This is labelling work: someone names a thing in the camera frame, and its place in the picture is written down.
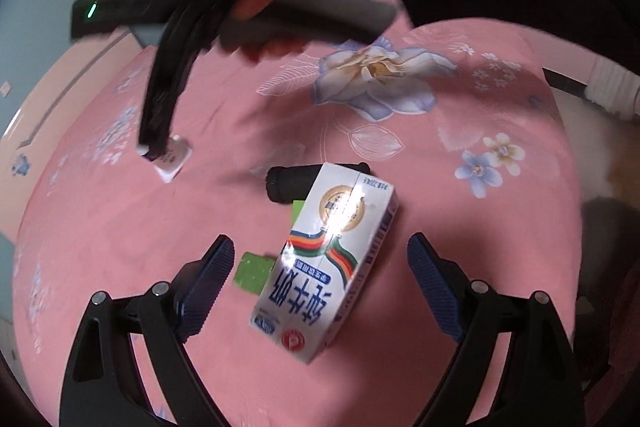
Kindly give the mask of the green toy brick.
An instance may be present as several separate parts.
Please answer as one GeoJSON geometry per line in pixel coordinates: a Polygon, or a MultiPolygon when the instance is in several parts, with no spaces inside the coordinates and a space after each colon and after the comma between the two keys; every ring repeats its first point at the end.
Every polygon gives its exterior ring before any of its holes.
{"type": "Polygon", "coordinates": [[[304,200],[294,200],[292,205],[292,233],[306,231],[305,219],[302,217],[304,207],[304,200]]]}

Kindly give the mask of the pale pink headboard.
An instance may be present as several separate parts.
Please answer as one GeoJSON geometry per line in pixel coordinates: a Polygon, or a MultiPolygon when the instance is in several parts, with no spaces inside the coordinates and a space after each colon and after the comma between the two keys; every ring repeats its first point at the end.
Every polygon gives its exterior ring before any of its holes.
{"type": "Polygon", "coordinates": [[[29,93],[1,138],[1,233],[10,242],[63,134],[141,50],[128,29],[81,39],[29,93]]]}

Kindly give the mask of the white milk carton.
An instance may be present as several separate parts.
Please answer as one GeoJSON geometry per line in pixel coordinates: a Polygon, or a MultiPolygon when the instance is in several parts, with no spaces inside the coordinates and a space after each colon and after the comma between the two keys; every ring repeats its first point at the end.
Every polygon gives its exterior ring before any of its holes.
{"type": "Polygon", "coordinates": [[[354,307],[398,209],[393,184],[322,165],[302,217],[288,232],[250,325],[305,364],[335,338],[354,307]]]}

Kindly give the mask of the small white paper packet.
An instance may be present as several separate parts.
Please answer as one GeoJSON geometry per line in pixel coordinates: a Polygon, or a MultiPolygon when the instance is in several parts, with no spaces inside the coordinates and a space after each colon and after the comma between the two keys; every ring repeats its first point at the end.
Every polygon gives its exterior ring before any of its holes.
{"type": "Polygon", "coordinates": [[[192,156],[193,148],[188,140],[175,134],[168,139],[165,153],[155,159],[149,155],[150,148],[146,145],[138,143],[136,152],[151,163],[164,183],[170,183],[192,156]]]}

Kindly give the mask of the green cube block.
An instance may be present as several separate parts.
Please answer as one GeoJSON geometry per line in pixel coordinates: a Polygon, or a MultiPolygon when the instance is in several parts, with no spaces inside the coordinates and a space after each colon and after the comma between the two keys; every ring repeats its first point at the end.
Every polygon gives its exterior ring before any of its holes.
{"type": "Polygon", "coordinates": [[[267,284],[276,259],[245,251],[236,266],[233,283],[242,291],[259,296],[267,284]]]}

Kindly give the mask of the black fabric cylinder roll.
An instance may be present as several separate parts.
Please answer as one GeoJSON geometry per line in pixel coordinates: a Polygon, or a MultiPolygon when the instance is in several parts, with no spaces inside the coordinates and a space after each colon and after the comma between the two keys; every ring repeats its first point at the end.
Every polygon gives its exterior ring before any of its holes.
{"type": "Polygon", "coordinates": [[[322,165],[271,167],[265,177],[268,198],[277,204],[290,205],[306,200],[316,182],[322,165]]]}

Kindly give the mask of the white curtain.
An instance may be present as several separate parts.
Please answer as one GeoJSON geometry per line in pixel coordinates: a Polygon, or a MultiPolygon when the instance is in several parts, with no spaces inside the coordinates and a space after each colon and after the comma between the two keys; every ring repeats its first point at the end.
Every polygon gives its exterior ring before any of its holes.
{"type": "Polygon", "coordinates": [[[639,115],[640,78],[605,57],[598,57],[587,82],[585,97],[606,113],[632,121],[639,115]]]}

